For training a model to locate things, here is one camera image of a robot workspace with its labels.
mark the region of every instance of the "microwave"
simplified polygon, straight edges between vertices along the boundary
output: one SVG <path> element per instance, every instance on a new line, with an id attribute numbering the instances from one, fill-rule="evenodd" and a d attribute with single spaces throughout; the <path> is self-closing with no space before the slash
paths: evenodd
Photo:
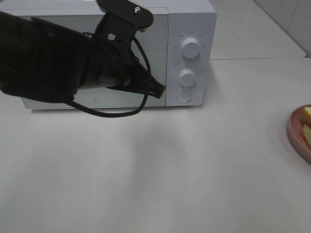
<path id="1" fill-rule="evenodd" d="M 166 86 L 160 99 L 149 97 L 146 106 L 201 105 L 216 25 L 208 0 L 135 0 L 154 15 L 154 23 L 137 39 L 151 64 L 152 75 Z M 78 32 L 93 33 L 104 12 L 95 0 L 0 0 L 0 11 L 25 19 L 38 17 Z M 133 44 L 135 55 L 143 58 Z M 97 88 L 79 90 L 75 101 L 89 108 L 137 107 L 143 95 Z M 66 109 L 63 103 L 22 98 L 28 109 Z"/>

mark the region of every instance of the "yellow food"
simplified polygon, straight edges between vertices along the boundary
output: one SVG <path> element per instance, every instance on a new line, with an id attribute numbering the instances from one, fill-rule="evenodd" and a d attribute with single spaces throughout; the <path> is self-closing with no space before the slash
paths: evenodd
<path id="1" fill-rule="evenodd" d="M 302 132 L 307 142 L 311 146 L 311 128 L 307 124 L 305 124 L 305 126 L 302 129 Z"/>
<path id="2" fill-rule="evenodd" d="M 311 107 L 305 107 L 302 110 L 302 115 L 305 118 L 306 122 L 311 125 Z"/>

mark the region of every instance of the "black cable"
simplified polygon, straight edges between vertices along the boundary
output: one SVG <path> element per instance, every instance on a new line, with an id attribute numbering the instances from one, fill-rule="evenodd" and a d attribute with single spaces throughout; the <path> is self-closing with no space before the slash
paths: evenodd
<path id="1" fill-rule="evenodd" d="M 131 112 L 126 112 L 126 113 L 102 113 L 102 112 L 87 108 L 87 107 L 85 107 L 85 106 L 83 106 L 77 102 L 69 100 L 68 98 L 66 98 L 66 97 L 62 96 L 61 94 L 53 91 L 52 89 L 48 88 L 47 86 L 45 86 L 43 84 L 36 82 L 35 80 L 32 80 L 32 79 L 30 79 L 24 75 L 21 75 L 20 73 L 16 72 L 15 70 L 13 70 L 9 67 L 6 67 L 6 66 L 4 66 L 4 67 L 6 69 L 8 69 L 10 72 L 15 73 L 16 76 L 19 77 L 20 79 L 22 79 L 23 81 L 31 82 L 33 85 L 39 87 L 41 90 L 44 90 L 45 93 L 50 94 L 53 98 L 55 98 L 57 100 L 61 100 L 63 103 L 65 103 L 65 104 L 67 104 L 73 108 L 76 108 L 82 112 L 85 112 L 85 113 L 88 113 L 88 114 L 91 114 L 91 115 L 94 115 L 97 117 L 107 117 L 107 118 L 129 117 L 129 116 L 133 116 L 133 115 L 138 114 L 145 107 L 147 99 L 148 99 L 148 95 L 149 95 L 150 81 L 151 81 L 151 67 L 150 67 L 150 63 L 149 63 L 149 60 L 147 58 L 147 55 L 146 55 L 145 51 L 143 50 L 141 44 L 139 43 L 139 41 L 135 37 L 134 37 L 134 42 L 136 43 L 139 51 L 141 52 L 141 55 L 143 56 L 145 63 L 146 63 L 146 66 L 147 66 L 147 75 L 148 75 L 147 87 L 146 87 L 146 94 L 144 95 L 144 98 L 143 98 L 141 105 L 136 110 L 131 111 Z"/>

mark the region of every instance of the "white countertop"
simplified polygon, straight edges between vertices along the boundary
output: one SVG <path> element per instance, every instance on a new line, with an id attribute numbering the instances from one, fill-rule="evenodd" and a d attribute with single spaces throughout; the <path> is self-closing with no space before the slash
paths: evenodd
<path id="1" fill-rule="evenodd" d="M 288 116 L 307 58 L 211 61 L 204 105 L 124 119 L 0 94 L 1 233 L 309 233 L 311 166 Z"/>
<path id="2" fill-rule="evenodd" d="M 212 60 L 305 57 L 252 0 L 210 0 L 218 17 Z"/>

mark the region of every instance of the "plate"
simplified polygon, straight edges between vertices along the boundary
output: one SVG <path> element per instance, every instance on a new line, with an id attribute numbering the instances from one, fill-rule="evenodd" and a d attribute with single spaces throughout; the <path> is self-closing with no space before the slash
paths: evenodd
<path id="1" fill-rule="evenodd" d="M 301 106 L 293 111 L 288 122 L 287 134 L 291 145 L 300 156 L 311 163 L 311 147 L 302 133 L 302 128 L 306 123 L 306 119 L 302 115 L 302 111 L 305 107 L 311 107 L 311 104 Z"/>

